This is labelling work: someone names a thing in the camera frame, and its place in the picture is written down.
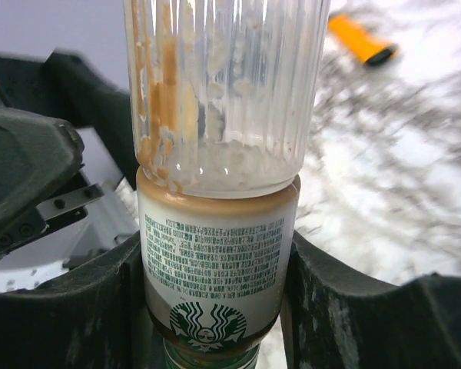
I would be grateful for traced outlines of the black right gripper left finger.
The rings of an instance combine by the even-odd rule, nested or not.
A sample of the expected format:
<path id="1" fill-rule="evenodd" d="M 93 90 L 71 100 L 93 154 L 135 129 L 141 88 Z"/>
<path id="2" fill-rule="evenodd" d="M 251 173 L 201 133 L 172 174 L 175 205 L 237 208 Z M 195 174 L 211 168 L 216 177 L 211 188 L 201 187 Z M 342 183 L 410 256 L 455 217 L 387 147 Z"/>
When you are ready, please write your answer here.
<path id="1" fill-rule="evenodd" d="M 0 294 L 0 368 L 154 368 L 140 238 L 41 284 Z"/>

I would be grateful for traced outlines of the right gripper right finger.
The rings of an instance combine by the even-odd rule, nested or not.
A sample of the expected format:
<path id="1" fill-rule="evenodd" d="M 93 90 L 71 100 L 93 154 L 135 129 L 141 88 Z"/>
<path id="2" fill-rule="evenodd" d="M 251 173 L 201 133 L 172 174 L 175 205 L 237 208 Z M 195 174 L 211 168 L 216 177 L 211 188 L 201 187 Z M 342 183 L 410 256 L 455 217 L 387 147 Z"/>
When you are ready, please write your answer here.
<path id="1" fill-rule="evenodd" d="M 280 321 L 290 368 L 461 368 L 461 277 L 395 286 L 299 234 Z"/>

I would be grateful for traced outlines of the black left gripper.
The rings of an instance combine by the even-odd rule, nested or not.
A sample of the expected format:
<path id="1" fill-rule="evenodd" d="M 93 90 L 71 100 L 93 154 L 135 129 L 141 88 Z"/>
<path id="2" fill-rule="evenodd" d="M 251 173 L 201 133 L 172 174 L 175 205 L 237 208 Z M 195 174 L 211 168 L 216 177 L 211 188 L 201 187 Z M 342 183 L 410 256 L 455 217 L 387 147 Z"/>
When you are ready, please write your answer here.
<path id="1" fill-rule="evenodd" d="M 81 173 L 80 128 L 93 128 L 134 181 L 130 124 L 128 94 L 78 55 L 0 55 L 0 258 L 85 218 L 103 196 Z"/>

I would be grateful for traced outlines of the green cap bottle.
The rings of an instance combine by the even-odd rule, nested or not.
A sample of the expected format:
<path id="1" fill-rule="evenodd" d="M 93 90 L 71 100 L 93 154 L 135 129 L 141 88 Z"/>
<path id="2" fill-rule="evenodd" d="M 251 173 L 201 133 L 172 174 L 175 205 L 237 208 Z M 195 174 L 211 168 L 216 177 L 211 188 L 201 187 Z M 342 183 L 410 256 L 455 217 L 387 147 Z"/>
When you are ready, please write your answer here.
<path id="1" fill-rule="evenodd" d="M 127 1 L 145 300 L 166 368 L 252 368 L 281 309 L 327 1 Z"/>

